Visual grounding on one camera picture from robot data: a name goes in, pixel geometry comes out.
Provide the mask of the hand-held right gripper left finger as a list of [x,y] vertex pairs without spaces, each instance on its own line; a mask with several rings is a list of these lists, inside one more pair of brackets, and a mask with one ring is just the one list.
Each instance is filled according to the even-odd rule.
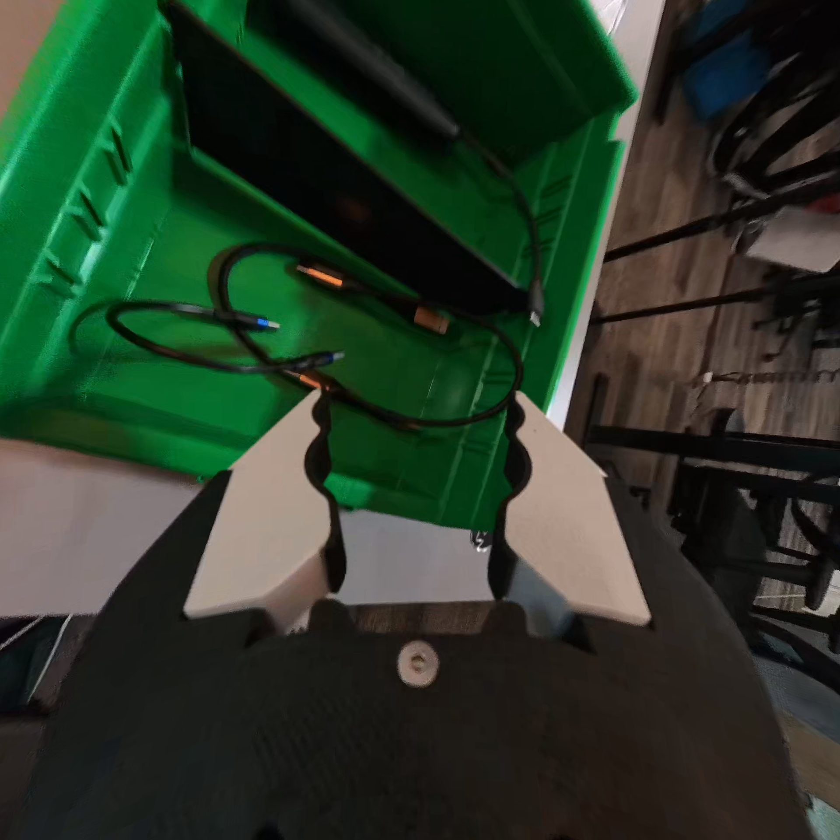
[[330,409],[326,392],[310,393],[232,464],[186,617],[258,610],[289,634],[305,627],[316,602],[338,593],[346,552],[326,487]]

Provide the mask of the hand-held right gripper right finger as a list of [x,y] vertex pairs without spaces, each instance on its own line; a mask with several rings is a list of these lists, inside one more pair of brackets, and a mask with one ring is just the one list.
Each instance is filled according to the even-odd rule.
[[530,632],[566,632],[580,616],[651,624],[606,473],[522,392],[505,435],[509,491],[487,566],[494,598],[521,607]]

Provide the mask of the black cable orange plugs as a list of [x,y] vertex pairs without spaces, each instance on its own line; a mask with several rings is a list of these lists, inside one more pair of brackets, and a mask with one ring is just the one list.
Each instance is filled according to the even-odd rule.
[[[351,278],[354,278],[364,283],[361,279],[358,279],[357,277],[349,273],[349,271],[345,268],[342,268],[334,263],[328,262],[326,259],[313,255],[307,251],[301,250],[300,248],[293,248],[287,245],[275,244],[267,241],[249,242],[224,248],[213,257],[211,264],[208,267],[208,285],[213,289],[213,293],[215,295],[214,299],[222,310],[233,310],[234,308],[230,300],[229,293],[229,281],[230,277],[234,272],[234,269],[241,262],[255,256],[294,257],[297,261],[297,264],[301,261],[307,261],[321,266],[326,266],[328,268],[335,268],[349,275]],[[314,281],[310,280],[309,278],[306,279],[318,286]],[[330,289],[321,289],[345,297],[344,295],[332,291]],[[420,432],[428,429],[439,430],[467,427],[470,425],[483,423],[494,417],[498,417],[499,415],[504,414],[508,410],[510,405],[513,404],[513,402],[515,401],[515,396],[519,392],[520,387],[522,385],[524,378],[524,366],[520,350],[518,349],[516,344],[497,325],[487,320],[486,318],[482,318],[475,314],[469,313],[464,309],[459,309],[449,304],[433,301],[426,297],[419,297],[417,295],[408,294],[405,292],[397,292],[394,290],[377,290],[390,291],[396,294],[405,295],[407,297],[416,298],[420,300],[420,302],[422,302],[423,305],[434,309],[439,314],[443,315],[444,313],[446,313],[449,316],[467,321],[479,329],[483,329],[488,331],[489,333],[492,333],[498,339],[499,343],[502,344],[508,352],[513,367],[512,382],[507,394],[504,397],[502,397],[497,403],[483,411],[478,412],[477,414],[451,419],[434,419],[427,417],[412,417],[398,413],[396,411],[393,411],[392,409],[388,409],[383,406],[378,406],[372,402],[363,399],[363,397],[361,397],[360,395],[352,392],[350,389],[345,387],[335,378],[327,374],[320,373],[319,368],[312,371],[306,371],[302,374],[274,374],[278,374],[280,377],[284,377],[290,381],[294,381],[300,386],[308,388],[310,391],[327,393],[332,398],[338,400],[340,403],[352,407],[353,409],[358,410],[383,424],[409,432]]]
[[420,329],[436,335],[446,335],[448,331],[449,319],[414,297],[373,289],[338,269],[312,262],[301,261],[297,264],[296,270],[321,288],[330,289],[345,297],[355,296],[378,301],[401,319]]

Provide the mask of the green plastic bin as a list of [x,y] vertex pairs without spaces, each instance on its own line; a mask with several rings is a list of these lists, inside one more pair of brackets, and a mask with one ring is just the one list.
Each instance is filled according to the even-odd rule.
[[344,352],[352,395],[422,419],[493,407],[514,370],[493,333],[445,335],[322,289],[478,312],[549,407],[602,236],[636,87],[590,2],[329,2],[501,159],[539,232],[469,142],[423,143],[346,96],[282,35],[279,2],[68,2],[2,128],[2,434],[205,478],[306,395],[290,377],[200,369],[133,346],[116,301],[211,304],[238,245],[235,308],[275,320],[271,359]]

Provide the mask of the black USB hub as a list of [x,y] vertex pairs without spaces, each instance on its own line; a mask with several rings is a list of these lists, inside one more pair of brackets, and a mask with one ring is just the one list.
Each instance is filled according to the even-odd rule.
[[462,139],[461,126],[435,95],[332,3],[251,1],[246,20],[389,129],[430,149]]

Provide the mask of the grey desk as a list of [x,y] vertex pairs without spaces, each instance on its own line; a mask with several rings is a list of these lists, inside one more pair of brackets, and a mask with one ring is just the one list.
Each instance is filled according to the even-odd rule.
[[[613,138],[625,147],[581,312],[548,419],[569,436],[585,335],[628,158],[646,98],[666,10],[664,1],[626,2],[612,40],[640,99]],[[92,614],[138,558],[191,501],[200,486],[176,474],[12,440],[2,441],[2,615]],[[350,515],[351,548],[361,567],[341,591],[350,604],[486,600],[478,552],[468,533],[376,513]]]

